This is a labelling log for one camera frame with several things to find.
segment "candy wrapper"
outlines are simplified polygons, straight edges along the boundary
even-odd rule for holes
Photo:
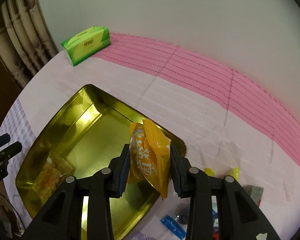
[[[130,172],[128,183],[146,178],[167,198],[170,177],[170,142],[151,120],[130,124]]]
[[[34,180],[32,189],[45,203],[61,182],[74,173],[74,167],[59,155],[51,155]]]
[[[214,172],[213,169],[211,168],[205,168],[204,169],[204,172],[208,175],[208,176],[211,176],[211,177],[219,177],[217,176],[217,174]],[[227,172],[226,174],[222,174],[221,178],[223,178],[224,176],[226,175],[230,175],[232,177],[235,178],[235,180],[237,182],[239,182],[239,176],[240,176],[240,168],[239,167],[235,167],[231,170],[229,170],[229,172]]]

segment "green tissue pack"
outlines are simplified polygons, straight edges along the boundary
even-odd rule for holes
[[[109,30],[102,26],[90,27],[61,43],[73,66],[110,44]]]

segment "white wall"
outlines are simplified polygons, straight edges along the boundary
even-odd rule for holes
[[[293,0],[39,2],[59,49],[92,25],[180,45],[252,78],[300,119],[300,9]]]

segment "purple checkered cloth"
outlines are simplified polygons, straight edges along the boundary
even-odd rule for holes
[[[144,235],[137,230],[131,230],[130,233],[124,238],[124,240],[156,240],[153,237]]]
[[[0,150],[16,141],[19,141],[22,144],[22,151],[9,160],[7,167],[8,176],[3,179],[3,182],[10,203],[14,206],[23,223],[27,227],[31,222],[31,217],[29,216],[17,191],[16,176],[36,137],[31,130],[30,124],[26,119],[26,114],[23,111],[21,102],[18,98],[8,111],[0,127],[0,136],[5,133],[10,134],[11,140],[7,145],[0,148]]]

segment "yellow snack package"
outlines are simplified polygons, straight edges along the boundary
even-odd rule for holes
[[[143,179],[168,197],[170,178],[170,142],[149,119],[130,124],[130,173],[128,183]]]

